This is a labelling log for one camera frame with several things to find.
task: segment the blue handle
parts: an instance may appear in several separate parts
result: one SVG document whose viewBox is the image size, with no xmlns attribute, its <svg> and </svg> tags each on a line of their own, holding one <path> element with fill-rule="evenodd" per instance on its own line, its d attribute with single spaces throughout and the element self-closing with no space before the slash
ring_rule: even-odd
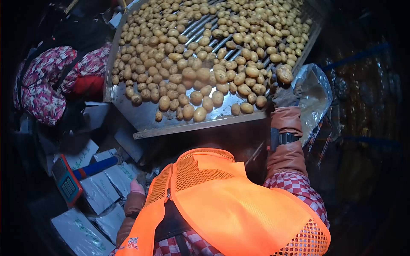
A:
<svg viewBox="0 0 410 256">
<path fill-rule="evenodd" d="M 344 64 L 346 64 L 346 63 L 348 63 L 348 62 L 356 61 L 356 60 L 359 60 L 359 59 L 362 59 L 362 58 L 366 58 L 366 57 L 368 57 L 368 56 L 371 56 L 371 55 L 373 55 L 373 54 L 379 53 L 380 51 L 382 51 L 382 50 L 384 50 L 384 49 L 386 49 L 386 48 L 388 48 L 388 47 L 389 47 L 389 44 L 388 44 L 388 43 L 382 43 L 382 44 L 380 44 L 380 45 L 376 45 L 375 47 L 373 47 L 373 48 L 371 48 L 371 49 L 369 49 L 369 50 L 366 50 L 366 51 L 363 51 L 363 52 L 359 52 L 359 53 L 357 53 L 357 54 L 355 54 L 355 55 L 353 55 L 353 56 L 347 57 L 347 58 L 342 59 L 342 60 L 340 60 L 340 61 L 337 61 L 337 62 L 335 62 L 335 63 L 329 64 L 329 65 L 327 65 L 327 66 L 324 66 L 324 67 L 321 67 L 320 65 L 318 65 L 318 66 L 325 72 L 325 71 L 331 70 L 332 68 L 335 68 L 335 67 L 338 67 L 338 66 L 342 66 L 342 65 L 344 65 Z"/>
<path fill-rule="evenodd" d="M 112 156 L 112 157 L 104 159 L 102 161 L 90 164 L 90 165 L 88 165 L 86 167 L 83 167 L 81 169 L 85 172 L 86 176 L 88 177 L 88 176 L 92 176 L 92 175 L 94 175 L 98 172 L 101 172 L 101 171 L 103 171 L 103 170 L 105 170 L 105 169 L 107 169 L 111 166 L 114 166 L 118 163 L 119 163 L 118 157 Z M 74 176 L 77 178 L 78 181 L 83 179 L 83 177 L 81 176 L 79 170 L 74 170 L 73 173 L 74 173 Z"/>
</svg>

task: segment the gloved hand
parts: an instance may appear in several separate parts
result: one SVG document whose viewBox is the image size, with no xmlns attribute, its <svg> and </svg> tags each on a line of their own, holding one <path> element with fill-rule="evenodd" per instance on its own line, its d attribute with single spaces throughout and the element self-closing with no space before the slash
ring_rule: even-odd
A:
<svg viewBox="0 0 410 256">
<path fill-rule="evenodd" d="M 143 186 L 134 178 L 130 183 L 131 193 L 141 193 L 145 195 Z"/>
<path fill-rule="evenodd" d="M 275 108 L 298 106 L 302 94 L 302 79 L 296 81 L 295 89 L 290 84 L 275 81 L 271 83 L 271 90 L 274 90 L 272 102 Z"/>
</svg>

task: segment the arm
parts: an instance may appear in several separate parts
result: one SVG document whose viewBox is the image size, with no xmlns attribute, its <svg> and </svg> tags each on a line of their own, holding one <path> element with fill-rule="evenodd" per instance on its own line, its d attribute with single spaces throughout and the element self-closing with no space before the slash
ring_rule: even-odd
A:
<svg viewBox="0 0 410 256">
<path fill-rule="evenodd" d="M 117 233 L 117 246 L 121 245 L 130 234 L 134 221 L 146 200 L 144 189 L 135 179 L 131 182 L 130 186 L 131 192 L 128 194 L 124 206 L 125 219 Z"/>
<path fill-rule="evenodd" d="M 300 115 L 301 111 L 297 106 L 276 108 L 275 112 L 271 113 L 271 127 L 277 128 L 279 133 L 289 132 L 295 136 L 302 136 Z M 287 170 L 299 172 L 307 177 L 305 157 L 300 141 L 279 145 L 274 153 L 270 152 L 267 169 L 267 178 Z"/>
<path fill-rule="evenodd" d="M 302 136 L 300 115 L 301 111 L 297 106 L 276 108 L 271 114 L 271 127 L 279 129 L 280 133 L 289 132 Z M 264 187 L 281 188 L 294 194 L 309 205 L 329 228 L 324 202 L 319 193 L 310 187 L 300 141 L 279 145 L 275 152 L 270 152 L 267 172 Z"/>
</svg>

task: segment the black watch strap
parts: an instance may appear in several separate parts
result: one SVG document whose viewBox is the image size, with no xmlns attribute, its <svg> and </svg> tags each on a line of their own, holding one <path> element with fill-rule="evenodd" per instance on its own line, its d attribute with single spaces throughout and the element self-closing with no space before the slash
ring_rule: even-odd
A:
<svg viewBox="0 0 410 256">
<path fill-rule="evenodd" d="M 289 144 L 295 141 L 298 141 L 301 137 L 300 136 L 295 136 L 289 132 L 285 133 L 279 133 L 279 130 L 277 128 L 271 128 L 271 134 L 269 138 L 269 142 L 267 143 L 267 149 L 269 151 L 276 151 L 276 148 L 279 145 L 285 145 Z"/>
</svg>

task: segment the safety vest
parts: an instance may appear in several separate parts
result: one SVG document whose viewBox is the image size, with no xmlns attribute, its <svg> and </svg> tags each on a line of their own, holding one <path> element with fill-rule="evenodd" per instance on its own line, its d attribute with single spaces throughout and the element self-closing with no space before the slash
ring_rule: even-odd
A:
<svg viewBox="0 0 410 256">
<path fill-rule="evenodd" d="M 185 221 L 226 256 L 320 256 L 330 244 L 325 224 L 299 198 L 252 183 L 244 163 L 236 163 L 229 152 L 199 148 L 181 155 L 153 180 L 116 256 L 153 254 L 155 228 L 164 218 L 167 200 L 173 200 Z"/>
</svg>

